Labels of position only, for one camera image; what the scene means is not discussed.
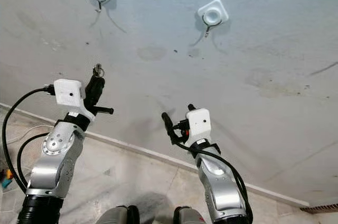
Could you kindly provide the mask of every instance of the floor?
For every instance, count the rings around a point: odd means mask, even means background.
[[[0,122],[4,112],[0,109]],[[38,120],[14,114],[7,137],[11,139],[40,124]],[[46,131],[47,128],[37,128],[27,137]],[[37,139],[25,149],[22,163],[27,175],[40,154],[41,141]],[[22,142],[8,146],[13,158]],[[5,165],[1,158],[0,165]],[[0,190],[1,224],[16,222],[23,198],[15,182]],[[254,193],[249,193],[249,201],[255,224],[320,223],[317,216]],[[59,223],[95,223],[106,210],[122,204],[137,205],[142,223],[169,224],[175,207],[186,205],[197,209],[211,223],[197,174],[86,138]]]

